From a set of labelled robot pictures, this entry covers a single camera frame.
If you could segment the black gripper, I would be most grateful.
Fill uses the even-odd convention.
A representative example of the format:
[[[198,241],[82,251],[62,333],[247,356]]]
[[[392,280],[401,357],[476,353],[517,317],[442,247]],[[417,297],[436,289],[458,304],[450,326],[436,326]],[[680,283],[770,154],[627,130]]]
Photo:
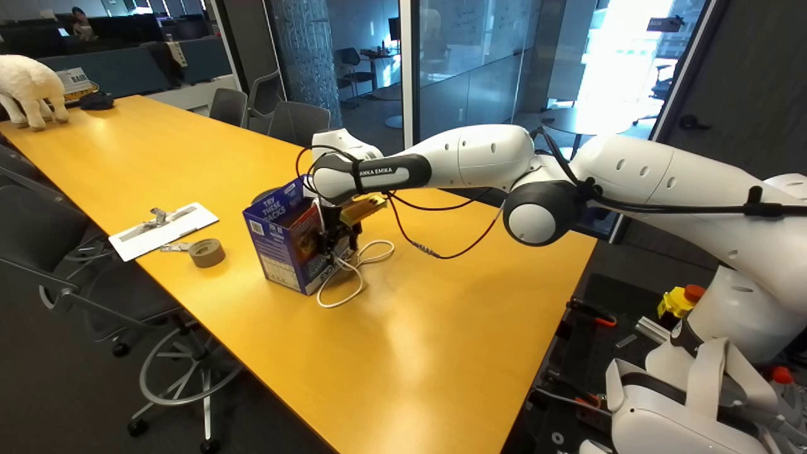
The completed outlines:
[[[320,250],[331,258],[350,258],[358,251],[358,223],[340,220],[340,206],[318,203],[320,215]]]

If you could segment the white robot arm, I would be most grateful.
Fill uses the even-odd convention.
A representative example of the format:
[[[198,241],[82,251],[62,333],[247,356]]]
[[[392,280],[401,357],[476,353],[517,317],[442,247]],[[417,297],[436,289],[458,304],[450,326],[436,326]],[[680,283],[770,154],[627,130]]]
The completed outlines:
[[[343,203],[411,186],[505,194],[508,231],[532,247],[561,240],[591,206],[621,212],[719,259],[680,341],[732,341],[765,362],[807,326],[806,179],[759,179],[668,143],[596,136],[576,159],[548,157],[517,124],[459,125],[397,154],[377,154],[338,129],[316,138],[311,186]]]

